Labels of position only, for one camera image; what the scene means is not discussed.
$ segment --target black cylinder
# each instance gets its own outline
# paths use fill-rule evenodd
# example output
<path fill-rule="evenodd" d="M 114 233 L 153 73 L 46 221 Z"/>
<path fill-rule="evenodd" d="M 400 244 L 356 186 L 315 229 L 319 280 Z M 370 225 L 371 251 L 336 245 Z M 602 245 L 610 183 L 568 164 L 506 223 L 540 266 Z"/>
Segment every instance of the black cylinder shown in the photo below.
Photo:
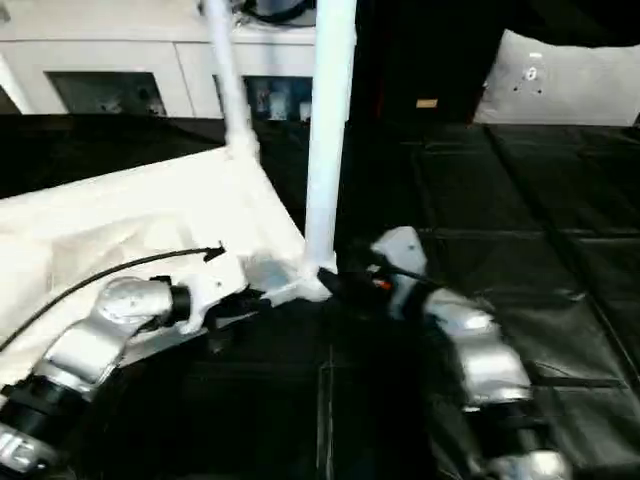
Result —
<path fill-rule="evenodd" d="M 5 386 L 2 394 L 7 402 L 0 423 L 52 447 L 64 442 L 88 406 L 79 392 L 35 375 Z"/>

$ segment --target white cabinet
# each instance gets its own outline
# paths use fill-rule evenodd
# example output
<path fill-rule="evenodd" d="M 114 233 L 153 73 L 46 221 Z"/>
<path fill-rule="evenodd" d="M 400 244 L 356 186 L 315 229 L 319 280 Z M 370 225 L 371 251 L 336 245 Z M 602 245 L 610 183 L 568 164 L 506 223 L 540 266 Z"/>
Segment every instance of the white cabinet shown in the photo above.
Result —
<path fill-rule="evenodd" d="M 0 42 L 0 52 L 35 113 L 194 115 L 170 42 Z"/>
<path fill-rule="evenodd" d="M 206 43 L 177 43 L 178 56 L 197 117 L 219 118 L 222 107 L 215 63 Z M 235 45 L 238 70 L 254 117 L 306 120 L 310 115 L 313 44 Z"/>
<path fill-rule="evenodd" d="M 34 113 L 221 118 L 197 0 L 5 0 L 6 59 Z M 252 114 L 306 120 L 315 28 L 237 25 L 232 34 Z"/>

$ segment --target cabinet door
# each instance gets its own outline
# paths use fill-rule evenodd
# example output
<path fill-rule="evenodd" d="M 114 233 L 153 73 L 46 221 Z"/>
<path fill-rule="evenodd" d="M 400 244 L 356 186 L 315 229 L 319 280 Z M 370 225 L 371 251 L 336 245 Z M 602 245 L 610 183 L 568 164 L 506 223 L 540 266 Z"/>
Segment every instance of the cabinet door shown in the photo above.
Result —
<path fill-rule="evenodd" d="M 176 44 L 197 117 L 220 118 L 211 46 Z M 252 115 L 271 120 L 306 121 L 311 115 L 313 45 L 237 44 L 236 61 Z"/>
<path fill-rule="evenodd" d="M 35 113 L 193 117 L 167 42 L 2 42 Z"/>

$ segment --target black cable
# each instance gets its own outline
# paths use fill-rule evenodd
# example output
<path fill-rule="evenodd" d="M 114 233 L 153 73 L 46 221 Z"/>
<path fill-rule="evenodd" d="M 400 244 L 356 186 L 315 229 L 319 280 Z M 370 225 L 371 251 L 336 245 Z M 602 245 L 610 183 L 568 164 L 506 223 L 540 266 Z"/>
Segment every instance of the black cable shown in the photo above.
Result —
<path fill-rule="evenodd" d="M 67 298 L 69 295 L 77 292 L 81 288 L 86 287 L 87 285 L 100 280 L 101 278 L 107 277 L 112 273 L 120 272 L 122 270 L 126 270 L 127 268 L 137 267 L 138 265 L 144 265 L 145 263 L 156 262 L 158 260 L 164 260 L 165 258 L 172 257 L 183 257 L 186 255 L 197 255 L 199 253 L 205 253 L 204 261 L 207 262 L 218 255 L 222 255 L 225 252 L 223 247 L 219 248 L 189 248 L 186 250 L 175 250 L 172 252 L 159 253 L 157 255 L 150 255 L 148 257 L 138 258 L 137 260 L 132 260 L 130 262 L 121 263 L 120 265 L 116 265 L 114 267 L 108 268 L 101 272 L 96 273 L 95 275 L 90 276 L 82 280 L 81 282 L 76 283 L 74 286 L 69 287 L 60 295 L 55 297 L 53 300 L 46 303 L 42 308 L 40 308 L 36 313 L 31 315 L 17 330 L 15 330 L 9 337 L 7 337 L 2 344 L 0 344 L 0 353 L 3 352 L 16 338 L 22 335 L 25 330 L 27 330 L 31 325 L 33 325 L 40 317 L 42 317 L 45 313 L 55 307 L 62 300 Z"/>
<path fill-rule="evenodd" d="M 271 15 L 260 15 L 256 11 L 256 2 L 247 1 L 242 8 L 242 13 L 264 23 L 269 23 L 271 25 L 283 25 L 298 18 L 310 8 L 313 8 L 313 0 L 302 0 L 291 8 L 281 12 L 272 13 Z"/>

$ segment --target white frame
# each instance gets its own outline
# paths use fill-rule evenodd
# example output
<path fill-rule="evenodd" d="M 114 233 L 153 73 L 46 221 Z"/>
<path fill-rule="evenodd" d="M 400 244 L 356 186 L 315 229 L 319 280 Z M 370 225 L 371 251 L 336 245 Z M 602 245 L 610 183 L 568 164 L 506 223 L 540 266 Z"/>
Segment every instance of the white frame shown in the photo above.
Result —
<path fill-rule="evenodd" d="M 34 113 L 68 113 L 46 72 L 149 72 L 169 117 L 193 117 L 176 49 L 169 42 L 1 42 L 0 52 Z"/>
<path fill-rule="evenodd" d="M 234 45 L 240 75 L 313 78 L 313 44 Z M 208 43 L 177 43 L 176 50 L 196 117 L 222 118 L 220 100 L 213 81 L 216 67 Z"/>

